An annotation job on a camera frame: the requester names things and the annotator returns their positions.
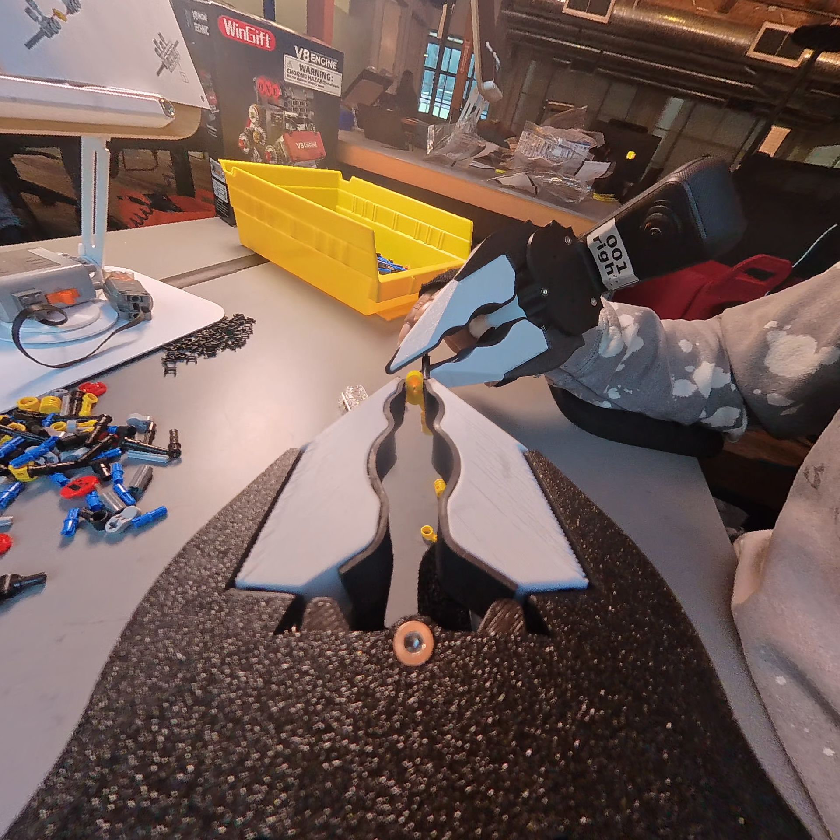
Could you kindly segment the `clear plastic bags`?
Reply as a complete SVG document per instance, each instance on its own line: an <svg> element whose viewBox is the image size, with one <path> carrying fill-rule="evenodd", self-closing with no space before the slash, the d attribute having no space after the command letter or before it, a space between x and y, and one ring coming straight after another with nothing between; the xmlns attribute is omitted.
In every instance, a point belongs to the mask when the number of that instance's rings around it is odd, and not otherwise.
<svg viewBox="0 0 840 840"><path fill-rule="evenodd" d="M613 172L605 137L585 130L587 107L527 121L518 137L472 117L428 128L426 158L441 165L474 167L493 182L554 204L577 204L598 179Z"/></svg>

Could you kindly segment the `black engine set box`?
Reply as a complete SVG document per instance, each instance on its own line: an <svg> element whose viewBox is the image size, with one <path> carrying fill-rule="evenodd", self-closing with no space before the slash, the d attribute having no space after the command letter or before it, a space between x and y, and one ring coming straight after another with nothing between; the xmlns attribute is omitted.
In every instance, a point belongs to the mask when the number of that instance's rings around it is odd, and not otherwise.
<svg viewBox="0 0 840 840"><path fill-rule="evenodd" d="M203 131L216 212L234 226L222 159L334 167L343 53L220 3L173 8L210 108Z"/></svg>

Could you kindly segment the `person's right forearm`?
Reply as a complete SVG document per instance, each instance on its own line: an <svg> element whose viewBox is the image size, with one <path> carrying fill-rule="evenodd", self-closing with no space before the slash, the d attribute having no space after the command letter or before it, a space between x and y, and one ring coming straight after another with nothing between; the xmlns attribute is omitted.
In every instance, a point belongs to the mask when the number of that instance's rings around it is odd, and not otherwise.
<svg viewBox="0 0 840 840"><path fill-rule="evenodd" d="M709 320L662 320L607 301L584 346L545 376L588 403L696 423L731 439L754 421L777 438L838 447L839 267Z"/></svg>

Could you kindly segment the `window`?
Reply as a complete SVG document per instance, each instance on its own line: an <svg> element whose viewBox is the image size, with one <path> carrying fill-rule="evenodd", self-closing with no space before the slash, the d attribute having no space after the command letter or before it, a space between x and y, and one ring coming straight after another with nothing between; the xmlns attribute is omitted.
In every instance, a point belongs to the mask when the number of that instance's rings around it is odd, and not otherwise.
<svg viewBox="0 0 840 840"><path fill-rule="evenodd" d="M444 48L441 48L437 37L429 37L423 59L418 112L447 120L460 111L460 101L454 104L454 96L464 49L465 41L462 38L449 36Z"/></svg>

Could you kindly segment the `yellow plastic bin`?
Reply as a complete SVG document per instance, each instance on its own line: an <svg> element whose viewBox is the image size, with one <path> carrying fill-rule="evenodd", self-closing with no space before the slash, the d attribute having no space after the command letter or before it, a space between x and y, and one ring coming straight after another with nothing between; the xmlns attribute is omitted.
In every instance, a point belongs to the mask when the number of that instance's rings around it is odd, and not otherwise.
<svg viewBox="0 0 840 840"><path fill-rule="evenodd" d="M365 316L406 314L459 268L471 220L339 171L221 160L242 245ZM376 255L408 270L380 275Z"/></svg>

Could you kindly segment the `grey desk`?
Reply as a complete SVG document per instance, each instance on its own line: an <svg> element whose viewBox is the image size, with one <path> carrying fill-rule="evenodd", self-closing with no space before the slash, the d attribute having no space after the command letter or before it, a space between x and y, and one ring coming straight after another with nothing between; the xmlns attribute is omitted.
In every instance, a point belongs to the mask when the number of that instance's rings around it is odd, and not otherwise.
<svg viewBox="0 0 840 840"><path fill-rule="evenodd" d="M60 540L54 489L28 489L10 507L14 545L3 573L47 573L47 583L2 604L2 832L65 747L126 622L183 544L289 448L340 415L347 385L372 394L387 378L398 322L366 318L272 264L257 266L217 219L113 232L110 264L167 280L238 258L245 269L188 289L255 319L246 346L164 376L156 354L105 374L106 412L150 414L180 431L183 459L157 470L152 508L169 515L126 539L80 530ZM751 744L771 754L758 696L747 687L730 600L736 563L693 458L627 447L570 424L543 379L457 394L550 458L655 563L708 646Z"/></svg>

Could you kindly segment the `grey toy motor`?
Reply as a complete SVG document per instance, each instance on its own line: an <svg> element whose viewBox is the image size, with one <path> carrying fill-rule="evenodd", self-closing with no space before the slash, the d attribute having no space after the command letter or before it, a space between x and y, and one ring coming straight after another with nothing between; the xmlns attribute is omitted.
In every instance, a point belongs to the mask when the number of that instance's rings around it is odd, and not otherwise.
<svg viewBox="0 0 840 840"><path fill-rule="evenodd" d="M128 269L109 269L103 273L103 293L121 318L150 320L153 298Z"/></svg>

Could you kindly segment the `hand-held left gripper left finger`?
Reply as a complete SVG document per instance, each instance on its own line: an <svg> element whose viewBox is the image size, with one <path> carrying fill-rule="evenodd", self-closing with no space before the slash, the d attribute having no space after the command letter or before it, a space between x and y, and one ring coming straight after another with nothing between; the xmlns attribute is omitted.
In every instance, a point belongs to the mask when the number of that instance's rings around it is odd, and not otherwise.
<svg viewBox="0 0 840 840"><path fill-rule="evenodd" d="M382 478L393 467L403 382L393 380L297 458L237 573L239 590L328 596L352 628L382 628L393 552Z"/></svg>

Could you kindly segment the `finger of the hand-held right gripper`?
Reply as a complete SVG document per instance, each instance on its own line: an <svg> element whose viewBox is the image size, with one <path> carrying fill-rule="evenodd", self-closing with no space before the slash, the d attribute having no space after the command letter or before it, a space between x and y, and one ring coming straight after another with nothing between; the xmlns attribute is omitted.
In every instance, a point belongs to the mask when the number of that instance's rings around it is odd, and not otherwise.
<svg viewBox="0 0 840 840"><path fill-rule="evenodd" d="M518 303L476 314L468 330L476 345L432 366L431 378L446 387L496 383L549 349L545 332L527 319Z"/></svg>
<svg viewBox="0 0 840 840"><path fill-rule="evenodd" d="M447 333L465 327L480 307L509 303L516 294L515 283L516 272L506 256L461 280L452 279L400 342L386 373L392 375L435 349Z"/></svg>

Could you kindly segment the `pile of mixed small bricks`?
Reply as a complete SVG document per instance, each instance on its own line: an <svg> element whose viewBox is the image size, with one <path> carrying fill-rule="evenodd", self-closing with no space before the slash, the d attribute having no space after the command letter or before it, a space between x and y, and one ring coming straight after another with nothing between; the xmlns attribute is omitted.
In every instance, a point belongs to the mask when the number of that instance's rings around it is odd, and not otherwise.
<svg viewBox="0 0 840 840"><path fill-rule="evenodd" d="M59 535L79 528L107 536L147 529L168 517L167 507L144 509L155 467L178 463L182 442L168 438L148 414L120 422L102 411L99 381L69 390L25 396L1 416L2 532L9 508L28 489L53 487L63 505Z"/></svg>

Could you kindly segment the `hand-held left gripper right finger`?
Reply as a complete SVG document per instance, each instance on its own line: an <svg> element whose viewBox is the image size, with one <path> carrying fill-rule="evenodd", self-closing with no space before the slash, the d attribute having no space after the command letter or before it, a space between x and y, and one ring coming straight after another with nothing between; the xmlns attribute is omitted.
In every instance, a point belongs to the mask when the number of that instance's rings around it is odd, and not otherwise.
<svg viewBox="0 0 840 840"><path fill-rule="evenodd" d="M433 465L445 483L436 563L446 594L483 615L501 598L585 589L528 450L448 388L425 386Z"/></svg>

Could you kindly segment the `long wooden table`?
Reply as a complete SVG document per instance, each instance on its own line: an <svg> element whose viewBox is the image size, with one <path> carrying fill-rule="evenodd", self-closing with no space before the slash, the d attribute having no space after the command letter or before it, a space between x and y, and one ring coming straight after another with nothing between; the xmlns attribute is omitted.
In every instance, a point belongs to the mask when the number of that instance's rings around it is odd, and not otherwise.
<svg viewBox="0 0 840 840"><path fill-rule="evenodd" d="M501 227L503 217L538 225L556 220L581 235L620 209L617 202L593 197L576 205L552 205L496 184L485 171L438 165L426 161L420 151L395 150L358 132L339 132L338 162L346 175L472 219L474 239Z"/></svg>

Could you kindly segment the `white book stand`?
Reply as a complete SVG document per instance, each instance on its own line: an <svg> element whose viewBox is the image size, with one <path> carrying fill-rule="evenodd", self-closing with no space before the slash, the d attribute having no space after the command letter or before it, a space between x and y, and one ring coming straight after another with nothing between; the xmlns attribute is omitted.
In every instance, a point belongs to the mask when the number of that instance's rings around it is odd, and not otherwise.
<svg viewBox="0 0 840 840"><path fill-rule="evenodd" d="M217 322L217 304L134 272L153 298L150 320L121 318L103 290L109 197L109 150L114 137L165 135L182 113L162 97L68 81L2 76L2 132L80 136L81 242L78 256L101 268L94 301L65 309L36 303L2 322L1 404L78 382Z"/></svg>

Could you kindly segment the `person's torso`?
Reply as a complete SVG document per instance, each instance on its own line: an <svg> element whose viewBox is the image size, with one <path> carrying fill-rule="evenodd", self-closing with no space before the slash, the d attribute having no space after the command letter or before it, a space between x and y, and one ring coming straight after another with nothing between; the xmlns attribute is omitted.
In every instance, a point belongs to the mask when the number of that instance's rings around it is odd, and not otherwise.
<svg viewBox="0 0 840 840"><path fill-rule="evenodd" d="M826 830L839 832L839 418L774 528L736 541L734 621L773 726Z"/></svg>

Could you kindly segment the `person's right hand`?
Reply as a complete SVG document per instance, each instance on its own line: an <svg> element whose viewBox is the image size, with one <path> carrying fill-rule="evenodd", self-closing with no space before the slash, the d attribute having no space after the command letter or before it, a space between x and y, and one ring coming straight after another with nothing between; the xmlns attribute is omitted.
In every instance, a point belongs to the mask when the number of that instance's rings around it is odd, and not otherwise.
<svg viewBox="0 0 840 840"><path fill-rule="evenodd" d="M465 327L444 336L445 343L454 354L449 361L454 361L458 354L471 350L486 333L494 329L488 319L488 315L480 314L472 318Z"/></svg>

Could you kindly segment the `white instruction poster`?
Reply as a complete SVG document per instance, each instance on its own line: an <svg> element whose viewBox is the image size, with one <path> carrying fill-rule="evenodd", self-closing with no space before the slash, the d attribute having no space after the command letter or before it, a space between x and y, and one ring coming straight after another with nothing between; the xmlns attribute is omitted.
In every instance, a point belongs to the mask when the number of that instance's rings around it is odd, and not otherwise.
<svg viewBox="0 0 840 840"><path fill-rule="evenodd" d="M1 66L207 108L168 1L2 1Z"/></svg>

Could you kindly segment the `metal ceiling duct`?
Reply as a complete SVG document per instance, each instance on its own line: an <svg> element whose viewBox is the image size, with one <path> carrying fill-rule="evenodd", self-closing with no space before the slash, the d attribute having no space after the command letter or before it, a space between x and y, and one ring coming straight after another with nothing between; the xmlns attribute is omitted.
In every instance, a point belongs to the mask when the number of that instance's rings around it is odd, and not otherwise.
<svg viewBox="0 0 840 840"><path fill-rule="evenodd" d="M584 13L582 5L505 2L500 20L510 42L546 50L560 60L669 68L742 84L785 80L811 55L792 44L791 26L756 28L651 2L610 2L602 15Z"/></svg>

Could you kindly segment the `pile of small black pins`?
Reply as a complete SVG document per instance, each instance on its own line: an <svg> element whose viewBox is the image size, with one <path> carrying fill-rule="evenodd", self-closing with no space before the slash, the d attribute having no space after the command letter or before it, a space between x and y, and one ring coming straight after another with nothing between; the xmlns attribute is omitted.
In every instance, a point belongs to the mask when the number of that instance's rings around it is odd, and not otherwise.
<svg viewBox="0 0 840 840"><path fill-rule="evenodd" d="M161 358L164 376L176 375L178 364L196 363L200 358L214 358L227 350L240 350L252 336L255 324L254 318L236 313L166 344Z"/></svg>

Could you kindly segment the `black axle with yellow connectors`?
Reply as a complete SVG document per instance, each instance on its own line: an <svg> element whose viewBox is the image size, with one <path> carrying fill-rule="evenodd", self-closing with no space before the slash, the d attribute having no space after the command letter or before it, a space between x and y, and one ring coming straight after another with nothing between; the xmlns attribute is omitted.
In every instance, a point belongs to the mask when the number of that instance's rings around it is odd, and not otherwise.
<svg viewBox="0 0 840 840"><path fill-rule="evenodd" d="M422 431L425 435L432 437L434 435L434 420L438 413L438 403L435 395L429 395L427 389L430 366L429 355L426 353L420 361L421 369L407 373L405 388L406 403L418 406Z"/></svg>

